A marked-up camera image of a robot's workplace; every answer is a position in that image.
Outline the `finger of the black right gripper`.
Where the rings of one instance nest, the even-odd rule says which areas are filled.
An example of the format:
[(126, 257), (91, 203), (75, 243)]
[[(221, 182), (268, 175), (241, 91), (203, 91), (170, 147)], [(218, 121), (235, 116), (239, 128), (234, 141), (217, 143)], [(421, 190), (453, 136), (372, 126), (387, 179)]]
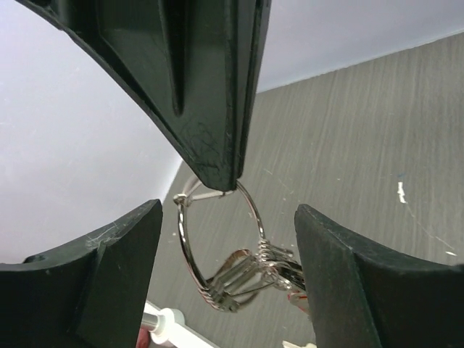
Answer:
[(95, 60), (206, 187), (236, 189), (269, 1), (26, 1), (25, 6)]

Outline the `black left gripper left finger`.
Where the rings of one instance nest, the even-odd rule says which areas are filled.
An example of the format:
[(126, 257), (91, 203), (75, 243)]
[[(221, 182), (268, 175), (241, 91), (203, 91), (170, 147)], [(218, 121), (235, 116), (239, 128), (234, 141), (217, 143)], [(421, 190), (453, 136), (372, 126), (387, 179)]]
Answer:
[(134, 347), (162, 227), (149, 200), (19, 264), (1, 265), (3, 347)]

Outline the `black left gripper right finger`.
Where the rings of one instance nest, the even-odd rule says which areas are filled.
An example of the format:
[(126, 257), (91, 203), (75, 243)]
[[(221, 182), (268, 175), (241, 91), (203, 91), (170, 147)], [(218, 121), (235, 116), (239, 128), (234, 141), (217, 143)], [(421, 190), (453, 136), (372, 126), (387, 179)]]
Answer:
[(318, 347), (461, 347), (463, 266), (395, 251), (309, 205), (294, 215)]

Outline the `keyring with tagged keys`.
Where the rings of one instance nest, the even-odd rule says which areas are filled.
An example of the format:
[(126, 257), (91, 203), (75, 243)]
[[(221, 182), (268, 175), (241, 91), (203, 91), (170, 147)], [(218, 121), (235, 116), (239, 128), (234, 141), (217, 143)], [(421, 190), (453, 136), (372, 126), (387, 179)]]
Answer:
[(249, 192), (240, 183), (236, 190), (246, 200), (258, 230), (257, 250), (238, 249), (225, 259), (217, 272), (205, 278), (198, 268), (189, 241), (188, 208), (197, 201), (222, 198), (232, 191), (211, 191), (196, 194), (202, 182), (194, 175), (185, 183), (181, 193), (173, 197), (178, 209), (178, 233), (183, 256), (198, 292), (215, 310), (236, 313), (256, 300), (258, 294), (274, 288), (287, 293), (288, 301), (305, 314), (310, 314), (302, 266), (290, 249), (276, 246), (265, 235), (262, 219)]

